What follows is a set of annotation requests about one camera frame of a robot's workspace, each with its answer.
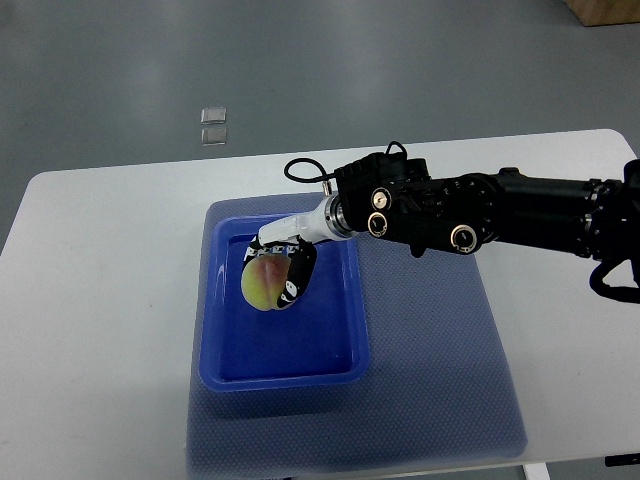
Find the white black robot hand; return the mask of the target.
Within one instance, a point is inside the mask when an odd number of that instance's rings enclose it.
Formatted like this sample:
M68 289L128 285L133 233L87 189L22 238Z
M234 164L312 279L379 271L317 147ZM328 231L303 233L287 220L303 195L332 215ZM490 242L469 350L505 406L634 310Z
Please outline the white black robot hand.
M317 261L316 245L342 241L352 231L340 225L341 206L336 194L329 195L309 212L294 214L261 227L246 248L242 271L256 257L284 255L291 260L279 310L292 306L307 290Z

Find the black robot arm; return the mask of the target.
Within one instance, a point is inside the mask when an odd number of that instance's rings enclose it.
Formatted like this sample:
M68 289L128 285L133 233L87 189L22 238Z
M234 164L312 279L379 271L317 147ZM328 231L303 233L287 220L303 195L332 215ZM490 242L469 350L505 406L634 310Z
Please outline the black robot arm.
M383 152L322 170L316 181L337 186L330 225L409 246L461 255L491 241L575 254L598 261L589 278L598 295L638 303L638 286L610 286L605 277L629 262L639 276L639 163L622 180L528 177L517 168L434 179L425 159L391 142Z

